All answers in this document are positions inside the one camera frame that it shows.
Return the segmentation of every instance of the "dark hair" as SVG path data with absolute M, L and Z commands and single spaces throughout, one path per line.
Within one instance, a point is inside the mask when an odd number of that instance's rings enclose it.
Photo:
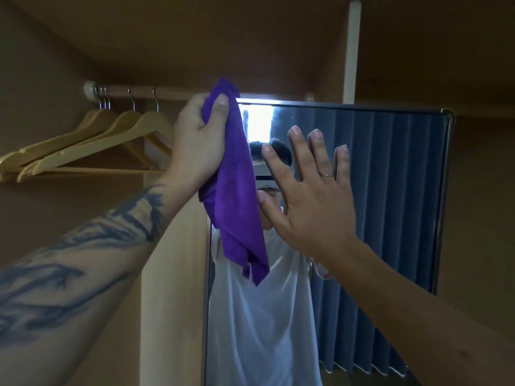
M 292 151 L 278 139 L 271 139 L 268 142 L 270 146 L 275 150 L 279 158 L 282 162 L 284 162 L 287 166 L 292 166 L 293 156 Z M 250 147 L 250 155 L 252 156 L 252 160 L 263 159 L 263 155 L 261 154 L 261 148 L 263 147 L 263 142 L 254 141 L 249 143 Z

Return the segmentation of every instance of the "closet ceiling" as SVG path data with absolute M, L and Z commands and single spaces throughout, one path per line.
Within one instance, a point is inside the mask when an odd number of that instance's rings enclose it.
M 349 0 L 10 0 L 115 83 L 312 90 Z M 362 0 L 357 97 L 511 102 L 515 0 Z

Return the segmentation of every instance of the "white t-shirt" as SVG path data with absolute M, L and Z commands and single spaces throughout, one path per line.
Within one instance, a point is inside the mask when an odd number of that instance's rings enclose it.
M 223 255 L 213 229 L 206 386 L 321 386 L 311 260 L 263 231 L 270 273 L 255 286 Z

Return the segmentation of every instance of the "metal hanger hook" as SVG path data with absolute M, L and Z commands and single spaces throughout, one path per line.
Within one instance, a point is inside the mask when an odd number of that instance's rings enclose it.
M 98 88 L 96 85 L 95 85 L 95 93 L 98 97 L 98 108 L 102 110 L 102 99 L 100 98 L 100 95 L 98 94 Z
M 129 97 L 130 99 L 132 100 L 132 110 L 133 111 L 136 111 L 136 103 L 134 103 L 134 99 L 132 98 L 132 96 L 130 95 L 130 88 L 127 88 L 127 92 L 129 93 Z
M 102 95 L 106 95 L 106 98 L 107 98 L 107 108 L 110 110 L 111 109 L 111 99 L 109 99 L 109 95 L 107 94 L 107 88 L 101 88 L 100 90 L 104 90 L 104 93 Z
M 158 98 L 156 97 L 156 88 L 152 88 L 152 96 L 154 96 L 154 100 L 156 101 L 156 104 L 158 106 L 158 109 L 156 111 L 159 112 L 159 102 Z
M 105 110 L 107 108 L 107 102 L 106 102 L 106 97 L 104 96 L 104 92 L 102 91 L 102 88 L 100 88 L 100 95 L 98 96 L 99 100 L 100 100 L 100 109 L 101 110 Z

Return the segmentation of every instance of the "wooden panel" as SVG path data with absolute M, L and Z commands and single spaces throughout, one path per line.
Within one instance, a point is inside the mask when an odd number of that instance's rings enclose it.
M 195 195 L 143 270 L 142 386 L 203 386 L 207 222 Z
M 515 343 L 515 120 L 457 124 L 438 296 Z
M 360 19 L 361 2 L 353 0 L 316 82 L 315 101 L 354 104 Z
M 513 104 L 515 0 L 362 0 L 357 96 Z
M 3 0 L 0 32 L 0 44 L 7 49 L 0 59 L 1 156 L 77 127 L 87 110 L 94 107 L 85 99 L 82 84 L 87 79 L 102 79 L 105 74 L 69 44 L 13 11 Z M 141 188 L 141 177 L 134 176 L 3 184 L 0 268 L 51 244 Z M 68 386 L 139 384 L 138 291 L 136 286 Z M 48 365 L 59 366 L 52 357 L 44 356 L 49 359 Z
M 348 0 L 10 0 L 124 83 L 299 93 Z

